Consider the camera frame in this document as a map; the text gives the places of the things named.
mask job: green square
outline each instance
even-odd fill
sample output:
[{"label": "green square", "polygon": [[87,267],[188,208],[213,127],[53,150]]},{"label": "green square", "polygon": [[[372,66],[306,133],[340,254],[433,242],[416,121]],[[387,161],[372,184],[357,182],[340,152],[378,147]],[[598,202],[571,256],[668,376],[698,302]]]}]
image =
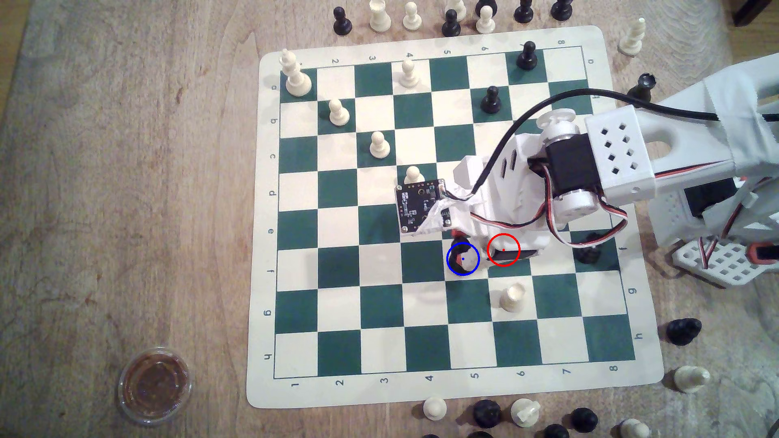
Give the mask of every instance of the green square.
[{"label": "green square", "polygon": [[341,105],[349,111],[349,122],[343,126],[335,126],[330,121],[330,103],[328,101],[319,101],[317,103],[317,118],[319,124],[319,135],[337,134],[339,132],[355,132],[357,128],[354,124],[354,99],[340,99]]},{"label": "green square", "polygon": [[400,242],[395,204],[360,206],[358,221],[360,245]]},{"label": "green square", "polygon": [[362,328],[403,326],[403,287],[400,284],[360,288]]},{"label": "green square", "polygon": [[486,95],[486,88],[474,88],[471,90],[471,110],[474,113],[474,123],[512,120],[511,99],[509,99],[508,87],[498,87],[498,97],[500,97],[501,105],[500,111],[495,114],[487,114],[481,110],[481,100],[484,99]]},{"label": "green square", "polygon": [[433,91],[463,90],[468,83],[468,61],[464,56],[430,60],[430,86]]},{"label": "green square", "polygon": [[498,366],[542,364],[536,320],[495,322],[492,323],[492,331]]},{"label": "green square", "polygon": [[[571,242],[580,243],[587,241],[587,235],[592,232],[596,232],[599,235],[605,235],[609,230],[593,230],[593,231],[571,231]],[[601,249],[601,256],[598,257],[597,262],[588,265],[581,263],[576,257],[573,258],[573,265],[576,267],[576,272],[594,272],[600,270],[619,270],[619,255],[617,254],[617,244],[614,239],[609,239],[599,245]]]},{"label": "green square", "polygon": [[309,78],[311,78],[311,91],[300,97],[291,95],[290,92],[287,91],[287,75],[281,73],[281,84],[279,85],[279,90],[281,90],[282,104],[289,102],[306,102],[316,100],[316,69],[301,69],[301,71],[307,74]]},{"label": "green square", "polygon": [[441,242],[401,242],[400,261],[403,283],[443,281]]},{"label": "green square", "polygon": [[319,332],[317,350],[320,376],[361,373],[359,330]]},{"label": "green square", "polygon": [[361,64],[354,66],[354,95],[384,96],[392,94],[392,65]]},{"label": "green square", "polygon": [[384,139],[389,143],[389,154],[384,158],[371,155],[371,136],[373,132],[357,133],[357,167],[375,168],[378,166],[395,165],[395,131],[382,131]]},{"label": "green square", "polygon": [[533,277],[533,291],[539,320],[582,316],[576,274],[538,275]]},{"label": "green square", "polygon": [[433,103],[430,93],[398,94],[395,103],[395,129],[433,126]]},{"label": "green square", "polygon": [[316,290],[276,292],[276,333],[316,331]]},{"label": "green square", "polygon": [[357,169],[319,173],[319,208],[357,205]]},{"label": "green square", "polygon": [[[577,88],[587,88],[587,80],[567,80],[564,82],[550,82],[549,95],[554,96],[563,91],[575,90]],[[552,109],[571,108],[576,111],[576,115],[592,114],[592,101],[590,96],[575,96],[557,101],[552,104]]]},{"label": "green square", "polygon": [[447,281],[446,311],[450,324],[492,321],[487,281]]},{"label": "green square", "polygon": [[636,359],[627,315],[585,316],[584,336],[590,362]]},{"label": "green square", "polygon": [[476,155],[473,125],[435,127],[436,161],[460,161],[466,155]]},{"label": "green square", "polygon": [[516,57],[522,51],[511,51],[506,53],[506,71],[509,73],[509,85],[518,83],[539,83],[546,82],[546,62],[544,61],[544,51],[536,50],[538,64],[535,69],[530,71],[522,70],[516,66]]},{"label": "green square", "polygon": [[319,248],[319,288],[360,285],[358,246]]},{"label": "green square", "polygon": [[406,371],[451,369],[447,326],[406,327]]},{"label": "green square", "polygon": [[316,248],[316,210],[280,211],[278,250]]}]

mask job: black pawn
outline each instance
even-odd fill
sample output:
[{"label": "black pawn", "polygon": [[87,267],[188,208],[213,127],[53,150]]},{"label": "black pawn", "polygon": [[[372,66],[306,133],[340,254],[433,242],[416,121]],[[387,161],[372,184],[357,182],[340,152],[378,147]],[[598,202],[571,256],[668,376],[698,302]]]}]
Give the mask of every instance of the black pawn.
[{"label": "black pawn", "polygon": [[562,424],[550,424],[544,429],[544,438],[568,438],[568,429]]},{"label": "black pawn", "polygon": [[474,404],[474,421],[482,429],[495,427],[500,422],[500,406],[492,400],[484,399]]},{"label": "black pawn", "polygon": [[527,24],[533,19],[533,8],[530,6],[533,0],[520,0],[520,7],[514,10],[514,20],[517,23]]},{"label": "black pawn", "polygon": [[351,32],[351,21],[346,18],[346,11],[340,6],[336,6],[333,9],[333,16],[336,17],[336,22],[333,23],[333,30],[336,34],[344,37]]},{"label": "black pawn", "polygon": [[487,95],[481,99],[481,110],[487,114],[496,114],[500,111],[500,97],[498,87],[492,85],[487,89]]},{"label": "black pawn", "polygon": [[571,412],[571,424],[579,433],[589,433],[597,426],[597,415],[589,408],[576,408]]},{"label": "black pawn", "polygon": [[522,70],[532,70],[538,65],[538,57],[535,54],[535,43],[528,41],[522,47],[522,53],[516,57],[516,66]]},{"label": "black pawn", "polygon": [[638,84],[628,91],[628,96],[649,103],[652,101],[652,89],[656,83],[657,80],[655,80],[654,75],[644,73],[638,76]]},{"label": "black pawn", "polygon": [[673,345],[683,347],[695,339],[703,325],[695,318],[673,320],[668,323],[665,334]]},{"label": "black pawn", "polygon": [[566,21],[571,18],[571,14],[573,13],[573,7],[571,6],[572,1],[573,0],[557,0],[555,4],[552,5],[552,9],[549,10],[549,15],[557,21]]},{"label": "black pawn", "polygon": [[457,11],[454,9],[446,11],[446,22],[441,26],[441,33],[444,37],[460,35],[460,24],[457,22]]}]

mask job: white pawn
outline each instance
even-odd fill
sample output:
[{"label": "white pawn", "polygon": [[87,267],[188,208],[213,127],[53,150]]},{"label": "white pawn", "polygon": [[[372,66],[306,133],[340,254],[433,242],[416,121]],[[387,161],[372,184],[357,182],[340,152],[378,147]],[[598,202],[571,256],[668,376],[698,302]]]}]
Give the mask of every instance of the white pawn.
[{"label": "white pawn", "polygon": [[541,404],[529,398],[521,398],[511,405],[511,419],[519,427],[532,427],[538,421]]},{"label": "white pawn", "polygon": [[422,411],[425,417],[437,422],[446,415],[446,402],[442,398],[430,397],[422,405]]},{"label": "white pawn", "polygon": [[636,419],[627,419],[619,425],[619,435],[622,438],[649,438],[652,431]]},{"label": "white pawn", "polygon": [[703,367],[685,365],[674,372],[674,383],[683,393],[697,392],[711,381],[711,374]]},{"label": "white pawn", "polygon": [[417,166],[410,166],[406,169],[406,178],[403,180],[403,184],[414,184],[415,182],[423,182],[425,177],[419,173]]},{"label": "white pawn", "polygon": [[371,29],[376,32],[386,32],[392,25],[392,19],[386,12],[386,3],[384,0],[371,0]]},{"label": "white pawn", "polygon": [[422,17],[417,14],[417,4],[414,2],[406,3],[406,16],[403,17],[403,25],[408,30],[416,30],[422,25]]},{"label": "white pawn", "polygon": [[647,24],[643,17],[637,19],[630,24],[630,29],[627,35],[619,40],[617,48],[624,55],[636,56],[641,50],[641,40],[643,40],[643,34],[647,30]]},{"label": "white pawn", "polygon": [[349,122],[349,110],[344,108],[338,99],[328,102],[330,107],[330,121],[335,126],[343,126]]},{"label": "white pawn", "polygon": [[491,34],[495,30],[495,21],[492,19],[492,7],[490,5],[481,7],[481,16],[476,22],[476,30],[480,34]]},{"label": "white pawn", "polygon": [[298,64],[298,58],[294,53],[287,49],[282,50],[279,63],[281,71],[287,75],[286,85],[289,94],[300,97],[311,91],[311,78],[300,71],[300,64]]},{"label": "white pawn", "polygon": [[376,158],[384,158],[390,154],[390,143],[384,139],[384,134],[376,131],[371,134],[371,155]]}]

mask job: black chess piece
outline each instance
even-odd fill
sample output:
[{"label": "black chess piece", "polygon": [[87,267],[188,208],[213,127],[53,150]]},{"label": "black chess piece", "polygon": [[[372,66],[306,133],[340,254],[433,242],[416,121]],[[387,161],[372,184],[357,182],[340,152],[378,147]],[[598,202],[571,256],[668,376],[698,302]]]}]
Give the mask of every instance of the black chess piece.
[{"label": "black chess piece", "polygon": [[549,10],[549,15],[557,21],[566,21],[571,18],[571,14],[573,14],[573,7],[571,6],[572,1],[573,0],[557,0],[555,4],[552,5],[552,9]]},{"label": "black chess piece", "polygon": [[654,75],[644,73],[638,77],[638,84],[628,91],[628,96],[649,103],[652,101],[652,89],[655,84],[657,84],[657,80]]},{"label": "black chess piece", "polygon": [[457,22],[457,11],[454,9],[446,11],[446,22],[441,26],[441,33],[444,37],[460,35],[460,24]]},{"label": "black chess piece", "polygon": [[348,35],[349,32],[351,32],[351,21],[346,18],[346,11],[344,11],[344,8],[336,6],[336,8],[333,9],[333,16],[336,17],[336,22],[333,23],[333,31],[341,37]]},{"label": "black chess piece", "polygon": [[578,433],[589,433],[597,427],[597,415],[589,408],[576,408],[571,412],[571,424]]},{"label": "black chess piece", "polygon": [[481,99],[481,110],[487,114],[496,114],[500,111],[500,97],[498,87],[492,85],[487,89],[487,95]]},{"label": "black chess piece", "polygon": [[520,0],[520,7],[514,10],[514,20],[517,23],[528,24],[533,19],[533,0]]},{"label": "black chess piece", "polygon": [[522,53],[516,57],[516,66],[522,70],[532,70],[538,65],[538,57],[535,54],[535,43],[528,41],[522,47]]},{"label": "black chess piece", "polygon": [[683,347],[695,339],[700,333],[703,324],[695,318],[685,318],[683,320],[673,320],[665,328],[665,335],[673,345]]}]

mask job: captured chess piece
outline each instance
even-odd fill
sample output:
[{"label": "captured chess piece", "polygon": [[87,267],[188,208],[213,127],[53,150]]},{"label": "captured chess piece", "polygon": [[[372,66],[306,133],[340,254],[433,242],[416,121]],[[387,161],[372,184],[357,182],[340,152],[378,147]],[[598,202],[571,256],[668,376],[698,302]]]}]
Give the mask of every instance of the captured chess piece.
[{"label": "captured chess piece", "polygon": [[340,6],[336,6],[333,9],[333,16],[336,17],[336,22],[333,23],[333,31],[344,37],[351,32],[351,21],[346,18],[346,11]]}]

